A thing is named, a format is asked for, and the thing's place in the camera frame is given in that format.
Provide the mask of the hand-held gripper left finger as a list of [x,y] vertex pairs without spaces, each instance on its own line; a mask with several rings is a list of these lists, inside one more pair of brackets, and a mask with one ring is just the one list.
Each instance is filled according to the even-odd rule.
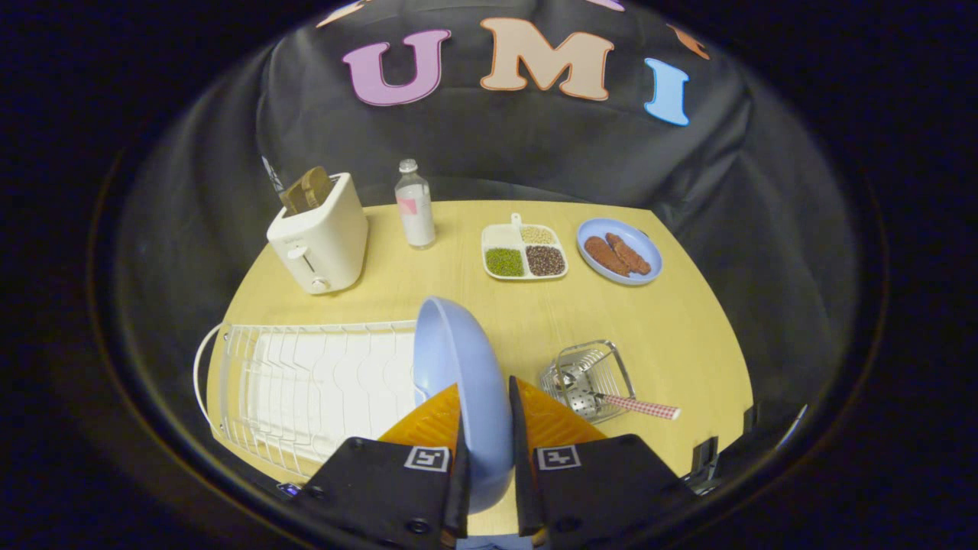
[[470,470],[451,384],[377,441],[347,438],[293,507],[356,549],[453,549],[467,535]]

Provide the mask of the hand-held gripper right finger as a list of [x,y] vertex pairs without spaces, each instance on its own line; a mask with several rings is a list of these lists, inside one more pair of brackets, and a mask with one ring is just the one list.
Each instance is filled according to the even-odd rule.
[[536,545],[628,545],[698,495],[638,436],[608,436],[509,379],[518,532]]

